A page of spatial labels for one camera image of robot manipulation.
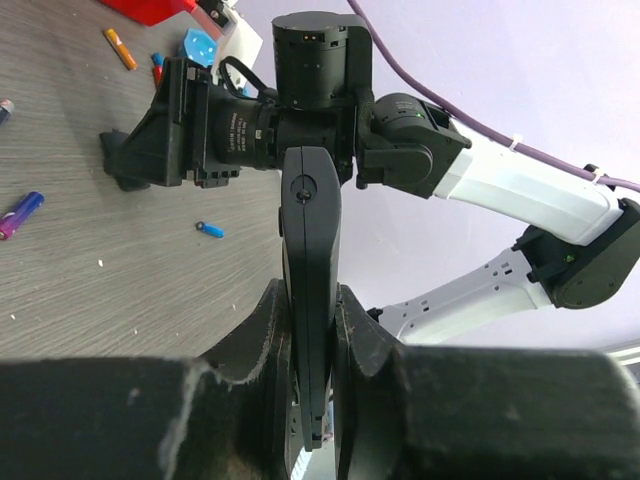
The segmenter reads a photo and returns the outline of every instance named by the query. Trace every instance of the purple marker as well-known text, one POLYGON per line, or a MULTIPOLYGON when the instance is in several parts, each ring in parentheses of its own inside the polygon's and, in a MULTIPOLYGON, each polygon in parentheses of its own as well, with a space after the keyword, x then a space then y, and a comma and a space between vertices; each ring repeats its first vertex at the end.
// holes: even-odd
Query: purple marker
POLYGON ((24 197, 13 211, 0 218, 0 240, 9 240, 24 221, 44 202, 44 195, 31 192, 24 197))

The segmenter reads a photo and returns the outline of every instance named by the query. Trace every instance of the gray tabletop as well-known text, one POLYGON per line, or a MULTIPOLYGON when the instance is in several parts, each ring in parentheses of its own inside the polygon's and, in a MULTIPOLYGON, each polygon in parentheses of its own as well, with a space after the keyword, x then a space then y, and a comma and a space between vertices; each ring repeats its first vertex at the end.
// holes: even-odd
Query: gray tabletop
POLYGON ((125 194, 102 171, 98 133, 128 131, 154 93, 149 56, 171 53, 180 15, 145 28, 91 0, 4 0, 0 209, 44 205, 0 243, 0 356, 184 354, 212 346, 280 276, 279 177, 125 194), (127 71, 102 35, 138 61, 127 71), (194 228, 208 221, 215 239, 194 228))

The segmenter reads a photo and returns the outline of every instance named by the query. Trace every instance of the bolt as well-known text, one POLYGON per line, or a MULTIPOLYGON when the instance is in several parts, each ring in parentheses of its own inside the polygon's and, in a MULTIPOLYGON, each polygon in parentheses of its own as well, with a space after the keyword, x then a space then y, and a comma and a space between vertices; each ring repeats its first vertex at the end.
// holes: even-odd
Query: bolt
POLYGON ((298 200, 302 201, 309 200, 311 198, 311 193, 309 192, 309 190, 303 188, 296 194, 296 197, 298 198, 298 200))

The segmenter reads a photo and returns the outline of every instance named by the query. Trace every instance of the red box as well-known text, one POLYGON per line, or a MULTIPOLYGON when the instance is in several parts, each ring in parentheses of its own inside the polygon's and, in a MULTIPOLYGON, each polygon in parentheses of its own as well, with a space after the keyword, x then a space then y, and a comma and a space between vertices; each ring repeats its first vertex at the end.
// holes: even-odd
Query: red box
POLYGON ((151 27, 184 10, 191 12, 195 0, 100 0, 122 15, 151 27))

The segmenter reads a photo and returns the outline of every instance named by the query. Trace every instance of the white wall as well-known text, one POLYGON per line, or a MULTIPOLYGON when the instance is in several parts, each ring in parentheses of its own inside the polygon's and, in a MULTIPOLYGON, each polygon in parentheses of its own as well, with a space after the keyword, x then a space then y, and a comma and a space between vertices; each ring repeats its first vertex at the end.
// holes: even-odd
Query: white wall
MULTIPOLYGON (((256 71, 274 84, 270 19, 349 12, 338 0, 240 2, 265 39, 256 71)), ((416 78, 469 113, 578 166, 640 181, 640 3, 636 0, 361 0, 416 78)), ((411 92, 376 53, 377 96, 411 92)), ((432 289, 510 246, 524 225, 477 207, 344 188, 340 280, 367 306, 432 289)), ((606 304, 512 316, 453 343, 599 347, 640 337, 640 267, 606 304)))

